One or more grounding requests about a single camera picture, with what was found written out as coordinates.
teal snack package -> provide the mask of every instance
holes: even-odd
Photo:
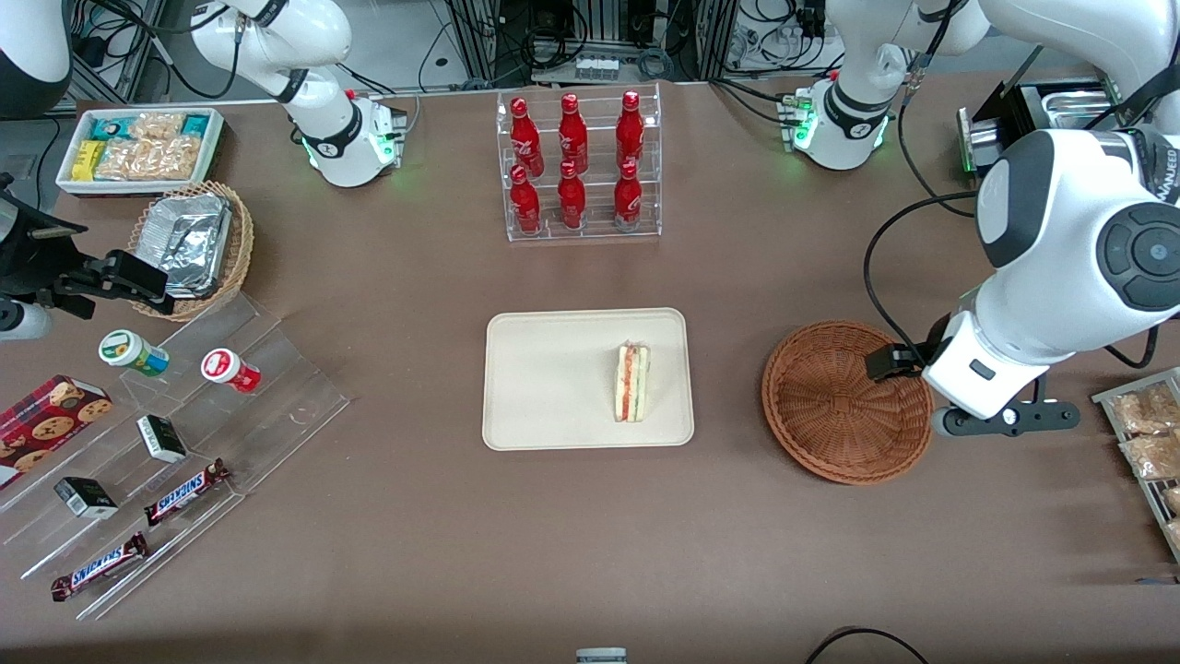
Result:
[[[205,134],[206,126],[209,126],[209,116],[189,116],[184,118],[184,129],[181,130],[181,133],[201,137]]]
[[[111,138],[131,138],[131,125],[136,118],[107,118],[94,121],[90,132],[91,140],[110,140]]]

white tray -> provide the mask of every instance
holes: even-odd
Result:
[[[78,147],[83,140],[90,137],[94,123],[111,118],[137,116],[145,111],[209,116],[209,124],[201,137],[201,150],[197,152],[197,163],[192,167],[192,175],[188,179],[137,179],[119,182],[106,179],[81,180],[70,177],[73,162],[78,157]],[[209,175],[209,167],[212,165],[214,155],[217,152],[217,142],[221,138],[223,124],[224,119],[222,114],[210,106],[131,106],[86,111],[78,118],[73,137],[70,139],[70,147],[66,150],[66,156],[61,159],[61,165],[58,166],[57,184],[63,191],[73,193],[74,196],[136,196],[175,191],[189,184],[204,182],[205,176]]]
[[[651,349],[648,418],[615,422],[618,347]],[[493,451],[682,446],[693,438],[684,316],[674,308],[502,313],[487,323]]]

bread slice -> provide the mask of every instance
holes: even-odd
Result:
[[[642,422],[647,415],[649,356],[647,347],[620,347],[615,374],[615,422]]]

snickers bar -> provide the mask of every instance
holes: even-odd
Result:
[[[99,558],[73,574],[70,574],[68,577],[60,577],[53,581],[53,587],[50,591],[53,593],[53,601],[65,601],[71,596],[80,591],[86,584],[98,579],[99,577],[110,574],[116,567],[122,566],[124,563],[136,558],[148,558],[150,552],[148,551],[148,541],[144,540],[144,534],[136,533],[135,535],[131,535],[131,539],[119,548],[107,553],[103,558]]]
[[[157,526],[160,521],[181,512],[190,502],[197,500],[197,497],[208,492],[214,485],[225,478],[229,478],[229,471],[225,471],[225,465],[219,459],[214,461],[191,480],[159,499],[159,502],[151,507],[145,507],[144,513],[148,514],[148,526]]]

white tray with snacks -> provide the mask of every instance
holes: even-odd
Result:
[[[196,157],[191,158],[190,156],[185,158],[185,163],[190,160],[192,163],[192,169],[188,177],[175,179],[93,178],[93,166],[100,162],[100,158],[88,166],[79,166],[83,170],[90,170],[91,179],[76,177],[77,172],[81,172],[74,169],[79,159],[79,151],[83,149],[84,142],[96,139],[96,127],[101,127],[104,124],[126,118],[137,118],[142,113],[175,113],[184,116],[185,121],[182,123],[181,131],[186,131],[189,132],[188,134],[197,137],[201,140],[199,149],[196,150]],[[194,126],[201,127],[199,134],[195,129],[189,130],[189,118],[198,120]],[[223,125],[224,118],[222,114],[209,106],[118,107],[86,111],[78,118],[78,125],[74,127],[73,136],[70,139],[70,147],[66,150],[61,166],[58,169],[57,184],[63,191],[76,196],[137,196],[172,191],[188,184],[204,182],[209,175],[209,169],[212,166]],[[110,124],[110,126],[112,129],[117,127],[116,124]],[[122,134],[117,134],[116,138],[130,139]],[[106,143],[110,140],[110,137],[104,134],[101,140]]]
[[[1090,397],[1106,413],[1119,451],[1143,489],[1172,557],[1180,563],[1180,368]]]
[[[625,344],[649,354],[642,422],[616,422]],[[693,430],[678,310],[502,313],[487,323],[484,442],[493,451],[682,446]]]

